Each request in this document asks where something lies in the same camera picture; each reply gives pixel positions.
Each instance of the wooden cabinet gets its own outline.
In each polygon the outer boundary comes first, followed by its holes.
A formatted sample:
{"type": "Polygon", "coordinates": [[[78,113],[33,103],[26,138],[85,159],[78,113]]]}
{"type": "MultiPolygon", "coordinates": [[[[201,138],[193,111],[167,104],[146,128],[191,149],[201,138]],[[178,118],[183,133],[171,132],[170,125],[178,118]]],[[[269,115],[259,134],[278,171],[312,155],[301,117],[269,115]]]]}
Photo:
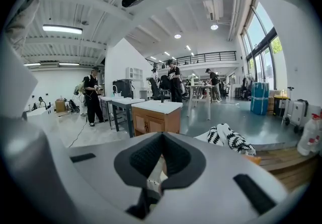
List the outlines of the wooden cabinet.
{"type": "Polygon", "coordinates": [[[170,114],[132,107],[135,136],[152,132],[180,132],[181,108],[170,114]]]}

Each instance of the pipe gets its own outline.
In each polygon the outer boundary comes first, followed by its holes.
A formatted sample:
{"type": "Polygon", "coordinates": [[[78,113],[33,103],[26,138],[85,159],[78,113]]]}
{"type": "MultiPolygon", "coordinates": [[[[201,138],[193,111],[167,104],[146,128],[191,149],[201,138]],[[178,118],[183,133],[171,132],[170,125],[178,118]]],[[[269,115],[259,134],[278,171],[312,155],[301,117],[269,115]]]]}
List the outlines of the pipe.
{"type": "Polygon", "coordinates": [[[235,12],[236,12],[236,0],[233,0],[230,29],[229,29],[229,34],[228,34],[228,41],[230,40],[230,36],[231,36],[232,26],[233,26],[233,22],[234,22],[234,19],[235,19],[235,12]]]}
{"type": "Polygon", "coordinates": [[[233,11],[232,11],[232,17],[231,17],[231,23],[230,23],[230,30],[228,35],[228,41],[232,40],[232,35],[235,32],[236,24],[237,24],[237,17],[239,13],[240,8],[240,0],[234,0],[233,1],[233,11]]]}

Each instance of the window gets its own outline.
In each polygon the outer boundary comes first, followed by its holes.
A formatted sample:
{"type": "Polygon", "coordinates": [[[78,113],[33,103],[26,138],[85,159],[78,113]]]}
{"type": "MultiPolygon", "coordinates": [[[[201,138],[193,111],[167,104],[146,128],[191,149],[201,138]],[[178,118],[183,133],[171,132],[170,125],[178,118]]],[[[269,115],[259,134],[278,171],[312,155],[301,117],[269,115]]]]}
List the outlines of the window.
{"type": "Polygon", "coordinates": [[[257,71],[257,82],[262,82],[263,81],[263,71],[262,71],[262,65],[261,65],[261,58],[260,55],[255,57],[255,63],[256,63],[256,71],[257,71]]]}
{"type": "Polygon", "coordinates": [[[270,90],[274,89],[274,74],[273,74],[273,64],[270,53],[270,48],[267,47],[263,51],[263,60],[264,60],[264,73],[266,77],[266,82],[270,85],[270,90]]]}
{"type": "Polygon", "coordinates": [[[250,45],[250,42],[248,40],[247,34],[244,34],[243,38],[244,38],[244,42],[245,42],[245,45],[246,45],[245,52],[246,52],[246,55],[248,55],[252,51],[251,45],[250,45]]]}
{"type": "Polygon", "coordinates": [[[278,36],[272,41],[271,45],[272,45],[274,54],[283,51],[280,38],[278,38],[278,36]]]}
{"type": "Polygon", "coordinates": [[[273,23],[272,23],[270,17],[267,15],[267,13],[261,3],[258,3],[257,8],[256,8],[256,12],[257,12],[259,18],[261,19],[261,21],[266,29],[266,32],[268,33],[274,26],[273,26],[273,23]]]}
{"type": "Polygon", "coordinates": [[[248,61],[248,73],[251,73],[252,77],[255,79],[254,60],[252,58],[248,61]]]}
{"type": "Polygon", "coordinates": [[[253,16],[253,19],[247,31],[250,36],[253,48],[255,48],[256,45],[259,44],[265,38],[264,31],[256,15],[253,16]]]}

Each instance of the white bottle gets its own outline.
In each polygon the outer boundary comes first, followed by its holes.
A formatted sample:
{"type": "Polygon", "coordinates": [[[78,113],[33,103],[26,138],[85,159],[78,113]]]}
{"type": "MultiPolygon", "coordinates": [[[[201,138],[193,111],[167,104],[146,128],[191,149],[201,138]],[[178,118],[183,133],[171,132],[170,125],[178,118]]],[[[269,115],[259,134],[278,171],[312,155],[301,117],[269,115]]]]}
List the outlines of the white bottle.
{"type": "Polygon", "coordinates": [[[319,129],[318,121],[319,116],[312,114],[312,119],[310,119],[304,126],[303,135],[297,144],[297,151],[303,156],[307,156],[316,144],[315,139],[318,135],[319,129]]]}

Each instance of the gray floor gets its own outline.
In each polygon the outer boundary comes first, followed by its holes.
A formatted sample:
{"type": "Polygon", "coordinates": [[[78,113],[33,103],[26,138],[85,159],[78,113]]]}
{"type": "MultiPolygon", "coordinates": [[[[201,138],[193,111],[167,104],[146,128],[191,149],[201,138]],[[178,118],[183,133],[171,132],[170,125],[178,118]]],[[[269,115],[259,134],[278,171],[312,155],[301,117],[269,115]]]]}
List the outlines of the gray floor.
{"type": "MultiPolygon", "coordinates": [[[[207,132],[211,127],[227,123],[232,130],[240,133],[257,150],[273,150],[293,147],[300,137],[293,132],[292,126],[281,125],[281,118],[271,115],[259,116],[250,111],[250,102],[240,100],[223,100],[211,104],[211,120],[207,120],[206,104],[197,103],[187,117],[188,103],[181,109],[181,133],[194,137],[207,132]]],[[[85,124],[86,118],[78,113],[57,117],[54,131],[59,132],[66,147],[77,138],[85,124]]],[[[108,122],[97,123],[90,127],[87,123],[72,146],[100,144],[120,139],[129,139],[126,123],[120,131],[110,129],[108,122]]]]}
{"type": "Polygon", "coordinates": [[[223,99],[221,103],[212,103],[211,120],[207,120],[206,104],[197,103],[187,117],[188,103],[181,111],[181,133],[198,136],[211,127],[227,123],[232,130],[244,136],[251,144],[262,145],[262,149],[293,147],[300,136],[293,127],[281,125],[281,118],[273,115],[260,116],[250,111],[251,102],[235,99],[223,99]]]}

